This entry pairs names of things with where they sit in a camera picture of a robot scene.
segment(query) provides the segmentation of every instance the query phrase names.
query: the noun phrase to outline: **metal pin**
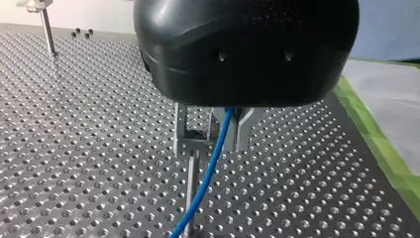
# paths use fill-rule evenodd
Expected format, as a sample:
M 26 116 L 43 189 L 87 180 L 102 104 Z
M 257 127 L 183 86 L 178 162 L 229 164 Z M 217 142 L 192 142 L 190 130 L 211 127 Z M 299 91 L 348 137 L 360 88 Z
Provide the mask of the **metal pin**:
M 198 165 L 200 160 L 200 152 L 191 153 L 188 164 L 188 188 L 186 192 L 186 208 L 188 209 L 194 199 L 198 187 Z M 184 236 L 190 237 L 194 230 L 194 215 L 189 220 L 184 230 Z
M 50 53 L 53 56 L 56 56 L 55 48 L 53 45 L 53 33 L 52 33 L 51 25 L 50 25 L 49 13 L 47 12 L 47 9 L 43 9 L 40 12 L 40 14 L 41 14 L 41 20 L 43 21 L 44 33 L 46 34 L 47 46 L 49 48 Z

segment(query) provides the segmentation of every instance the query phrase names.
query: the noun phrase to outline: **black plastic cover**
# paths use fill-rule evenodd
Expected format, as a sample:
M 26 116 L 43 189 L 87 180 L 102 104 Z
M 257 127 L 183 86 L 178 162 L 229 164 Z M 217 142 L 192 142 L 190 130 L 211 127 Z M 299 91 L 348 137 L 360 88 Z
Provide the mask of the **black plastic cover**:
M 357 0 L 136 0 L 155 86 L 200 106 L 290 106 L 337 83 L 356 38 Z

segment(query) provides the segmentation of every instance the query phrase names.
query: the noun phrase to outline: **perforated metal table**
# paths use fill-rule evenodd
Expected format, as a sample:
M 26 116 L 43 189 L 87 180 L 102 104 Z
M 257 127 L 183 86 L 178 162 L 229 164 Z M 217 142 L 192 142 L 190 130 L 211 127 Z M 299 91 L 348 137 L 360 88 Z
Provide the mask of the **perforated metal table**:
M 56 34 L 53 60 L 42 31 L 16 29 L 0 36 L 0 237 L 167 237 L 187 161 L 135 41 Z M 250 150 L 222 156 L 195 224 L 200 237 L 420 237 L 334 94 L 268 108 Z

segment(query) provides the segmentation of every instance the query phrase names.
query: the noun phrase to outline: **blue cable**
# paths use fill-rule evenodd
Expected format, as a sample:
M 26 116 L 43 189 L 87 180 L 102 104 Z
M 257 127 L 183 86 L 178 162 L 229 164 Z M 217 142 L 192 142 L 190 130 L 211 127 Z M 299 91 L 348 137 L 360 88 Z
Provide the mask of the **blue cable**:
M 233 108 L 227 108 L 226 116 L 223 121 L 222 131 L 220 132 L 219 139 L 217 140 L 213 155 L 211 156 L 210 164 L 207 168 L 206 175 L 204 176 L 203 183 L 201 184 L 197 194 L 194 196 L 194 199 L 192 200 L 188 211 L 184 214 L 182 219 L 176 225 L 175 229 L 172 232 L 172 235 L 170 235 L 170 238 L 178 238 L 178 236 L 185 229 L 186 224 L 189 222 L 191 217 L 194 215 L 194 213 L 200 206 L 200 203 L 203 200 L 204 195 L 206 194 L 207 188 L 209 187 L 211 177 L 214 173 L 214 169 L 216 168 L 217 160 L 219 159 L 220 152 L 222 151 L 223 143 L 225 143 L 226 134 L 228 133 L 229 123 L 231 121 L 233 112 Z

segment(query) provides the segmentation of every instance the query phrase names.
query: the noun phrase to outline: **green mat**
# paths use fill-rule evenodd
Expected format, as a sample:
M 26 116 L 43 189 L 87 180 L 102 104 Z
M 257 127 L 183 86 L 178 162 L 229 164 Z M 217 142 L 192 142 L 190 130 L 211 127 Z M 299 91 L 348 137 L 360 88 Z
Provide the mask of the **green mat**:
M 410 172 L 343 76 L 335 93 L 355 122 L 391 185 L 398 190 L 411 211 L 420 220 L 420 177 Z

